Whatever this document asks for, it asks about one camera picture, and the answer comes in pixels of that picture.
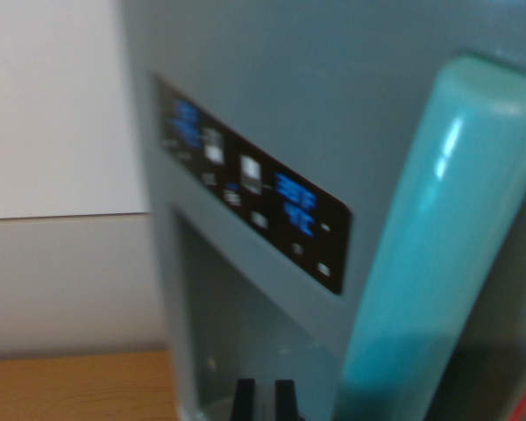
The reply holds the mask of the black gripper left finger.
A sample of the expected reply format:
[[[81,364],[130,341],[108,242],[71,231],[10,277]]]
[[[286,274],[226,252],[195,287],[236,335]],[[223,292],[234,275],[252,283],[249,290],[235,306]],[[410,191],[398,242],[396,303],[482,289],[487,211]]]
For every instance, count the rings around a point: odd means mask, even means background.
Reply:
[[[237,380],[230,421],[253,421],[255,389],[253,378]]]

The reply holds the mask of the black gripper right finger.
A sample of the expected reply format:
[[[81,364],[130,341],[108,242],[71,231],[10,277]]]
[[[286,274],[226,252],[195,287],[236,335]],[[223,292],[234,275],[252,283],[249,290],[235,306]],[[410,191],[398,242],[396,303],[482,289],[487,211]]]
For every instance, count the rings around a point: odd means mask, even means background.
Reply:
[[[293,380],[277,380],[275,392],[275,420],[298,421],[299,411]]]

